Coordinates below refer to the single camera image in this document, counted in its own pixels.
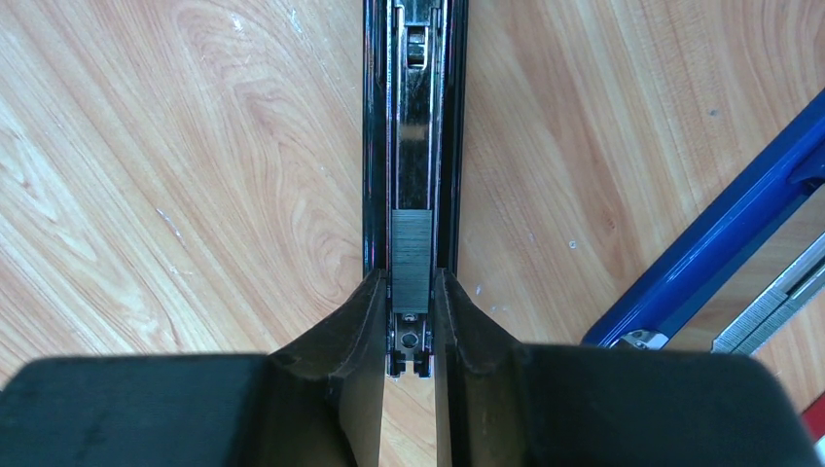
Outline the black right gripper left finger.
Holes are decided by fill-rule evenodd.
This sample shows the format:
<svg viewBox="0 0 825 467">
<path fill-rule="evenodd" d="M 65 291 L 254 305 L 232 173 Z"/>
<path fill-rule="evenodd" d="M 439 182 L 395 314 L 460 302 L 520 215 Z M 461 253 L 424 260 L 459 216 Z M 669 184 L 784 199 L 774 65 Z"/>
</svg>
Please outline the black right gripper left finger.
<svg viewBox="0 0 825 467">
<path fill-rule="evenodd" d="M 5 466 L 375 466 L 385 276 L 272 354 L 40 359 L 1 393 Z"/>
</svg>

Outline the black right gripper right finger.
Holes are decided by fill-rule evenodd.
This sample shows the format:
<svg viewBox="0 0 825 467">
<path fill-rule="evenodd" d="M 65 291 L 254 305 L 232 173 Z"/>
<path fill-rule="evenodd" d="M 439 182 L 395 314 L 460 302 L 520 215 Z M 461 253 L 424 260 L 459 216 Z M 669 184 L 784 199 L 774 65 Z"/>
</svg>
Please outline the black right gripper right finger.
<svg viewBox="0 0 825 467">
<path fill-rule="evenodd" d="M 779 382 L 746 356 L 524 343 L 440 271 L 441 466 L 816 466 Z"/>
</svg>

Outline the blue stapler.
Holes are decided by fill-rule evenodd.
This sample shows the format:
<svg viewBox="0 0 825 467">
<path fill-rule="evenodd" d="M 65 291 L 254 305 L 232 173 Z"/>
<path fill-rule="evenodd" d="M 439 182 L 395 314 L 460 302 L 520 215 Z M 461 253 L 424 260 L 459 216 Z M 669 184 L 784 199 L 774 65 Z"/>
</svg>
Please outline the blue stapler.
<svg viewBox="0 0 825 467">
<path fill-rule="evenodd" d="M 824 182 L 819 93 L 585 333 L 612 347 L 636 331 L 672 339 Z"/>
</svg>

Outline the black stapler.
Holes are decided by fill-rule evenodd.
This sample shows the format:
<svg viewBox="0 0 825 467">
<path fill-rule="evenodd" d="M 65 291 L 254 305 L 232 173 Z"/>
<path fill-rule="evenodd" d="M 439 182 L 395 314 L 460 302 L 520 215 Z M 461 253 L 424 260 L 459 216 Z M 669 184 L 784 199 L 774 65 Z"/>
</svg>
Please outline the black stapler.
<svg viewBox="0 0 825 467">
<path fill-rule="evenodd" d="M 363 269 L 387 275 L 387 372 L 429 377 L 433 281 L 458 265 L 469 5 L 363 5 Z M 432 211 L 428 311 L 397 314 L 391 299 L 391 215 Z"/>
</svg>

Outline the white red staple box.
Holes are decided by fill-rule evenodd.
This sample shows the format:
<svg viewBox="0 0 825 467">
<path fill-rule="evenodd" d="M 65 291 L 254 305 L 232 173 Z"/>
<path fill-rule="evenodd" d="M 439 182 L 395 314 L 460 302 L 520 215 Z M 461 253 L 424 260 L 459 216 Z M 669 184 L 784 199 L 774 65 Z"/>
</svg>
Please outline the white red staple box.
<svg viewBox="0 0 825 467">
<path fill-rule="evenodd" d="M 825 434 L 825 393 L 820 394 L 802 412 L 801 419 L 813 441 L 819 443 Z"/>
</svg>

